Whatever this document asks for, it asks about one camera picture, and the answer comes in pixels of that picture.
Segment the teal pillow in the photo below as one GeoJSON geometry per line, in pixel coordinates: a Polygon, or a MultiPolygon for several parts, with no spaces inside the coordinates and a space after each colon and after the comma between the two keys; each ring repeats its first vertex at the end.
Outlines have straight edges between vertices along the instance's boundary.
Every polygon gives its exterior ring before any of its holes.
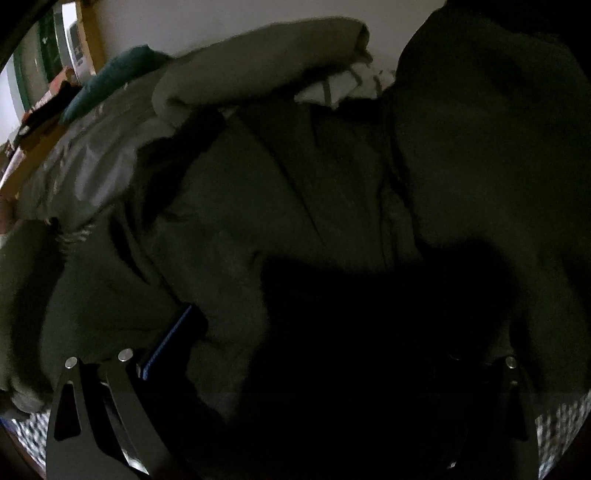
{"type": "Polygon", "coordinates": [[[110,59],[93,75],[69,103],[60,118],[69,125],[85,116],[126,84],[162,68],[172,60],[170,55],[152,50],[148,45],[132,47],[110,59]]]}

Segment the wooden bunk bed frame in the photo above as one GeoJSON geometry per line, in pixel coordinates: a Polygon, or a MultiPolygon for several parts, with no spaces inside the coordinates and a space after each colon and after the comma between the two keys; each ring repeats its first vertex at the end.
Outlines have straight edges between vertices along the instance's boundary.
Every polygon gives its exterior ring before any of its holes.
{"type": "Polygon", "coordinates": [[[61,116],[104,65],[88,1],[59,1],[20,41],[3,77],[19,125],[1,148],[1,198],[13,200],[68,127],[61,116]]]}

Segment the grey folded blanket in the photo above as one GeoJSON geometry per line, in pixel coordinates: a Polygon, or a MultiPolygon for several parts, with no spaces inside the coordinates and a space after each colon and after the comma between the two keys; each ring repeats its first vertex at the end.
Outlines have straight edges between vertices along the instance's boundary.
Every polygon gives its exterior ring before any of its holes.
{"type": "Polygon", "coordinates": [[[335,107],[374,98],[394,70],[368,49],[368,27],[328,17],[276,23],[196,49],[114,92],[68,129],[13,201],[22,219],[86,224],[128,187],[139,150],[193,114],[229,112],[242,100],[284,92],[335,107]]]}

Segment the black white checkered bedsheet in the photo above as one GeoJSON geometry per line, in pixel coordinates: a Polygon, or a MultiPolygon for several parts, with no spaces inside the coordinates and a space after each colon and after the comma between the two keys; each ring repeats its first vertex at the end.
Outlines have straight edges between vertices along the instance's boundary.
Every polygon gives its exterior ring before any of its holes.
{"type": "MultiPolygon", "coordinates": [[[[32,470],[34,479],[46,478],[46,444],[51,408],[30,414],[24,420],[1,416],[1,427],[7,432],[16,455],[32,470]]],[[[590,393],[570,402],[560,402],[535,419],[539,452],[539,479],[550,479],[557,464],[572,449],[575,438],[590,418],[590,393]]]]}

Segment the dark grey fleece garment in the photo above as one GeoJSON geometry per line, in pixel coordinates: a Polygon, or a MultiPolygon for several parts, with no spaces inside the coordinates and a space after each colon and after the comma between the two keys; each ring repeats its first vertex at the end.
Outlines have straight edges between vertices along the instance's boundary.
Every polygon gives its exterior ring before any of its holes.
{"type": "Polygon", "coordinates": [[[40,337],[63,263],[53,229],[20,221],[1,246],[1,413],[45,409],[52,386],[42,372],[40,337]]]}

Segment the black zip jacket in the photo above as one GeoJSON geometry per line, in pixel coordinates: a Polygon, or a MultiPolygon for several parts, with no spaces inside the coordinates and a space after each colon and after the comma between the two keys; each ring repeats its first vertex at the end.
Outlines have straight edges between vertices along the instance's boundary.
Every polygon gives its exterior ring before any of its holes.
{"type": "Polygon", "coordinates": [[[445,479],[454,360],[513,355],[536,419],[590,388],[590,5],[449,1],[394,85],[207,108],[141,154],[41,337],[194,309],[176,479],[445,479]]]}

